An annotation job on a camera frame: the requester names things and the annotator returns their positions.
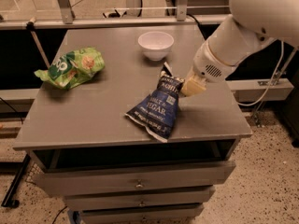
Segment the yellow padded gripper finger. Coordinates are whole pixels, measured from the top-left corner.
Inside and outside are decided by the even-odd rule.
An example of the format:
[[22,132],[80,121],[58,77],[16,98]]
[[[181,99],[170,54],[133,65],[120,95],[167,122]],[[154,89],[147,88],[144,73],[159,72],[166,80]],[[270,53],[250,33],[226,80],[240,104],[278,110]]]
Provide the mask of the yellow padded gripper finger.
[[183,83],[181,94],[184,97],[194,96],[206,90],[206,80],[190,72]]

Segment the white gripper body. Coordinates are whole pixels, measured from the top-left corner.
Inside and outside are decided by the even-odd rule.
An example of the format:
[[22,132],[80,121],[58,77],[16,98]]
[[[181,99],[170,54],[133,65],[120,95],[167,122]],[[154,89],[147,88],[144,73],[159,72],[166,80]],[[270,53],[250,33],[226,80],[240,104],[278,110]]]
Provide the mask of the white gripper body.
[[208,82],[223,82],[236,68],[235,63],[228,64],[217,58],[212,53],[208,41],[196,51],[192,64],[193,72]]

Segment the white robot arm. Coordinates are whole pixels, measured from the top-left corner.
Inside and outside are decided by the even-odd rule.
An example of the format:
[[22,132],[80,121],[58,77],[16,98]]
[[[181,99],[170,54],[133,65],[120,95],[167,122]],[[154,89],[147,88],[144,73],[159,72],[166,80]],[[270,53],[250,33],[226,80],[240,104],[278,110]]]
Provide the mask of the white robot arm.
[[299,48],[299,0],[229,0],[230,14],[197,50],[181,89],[193,96],[223,82],[250,55],[280,40]]

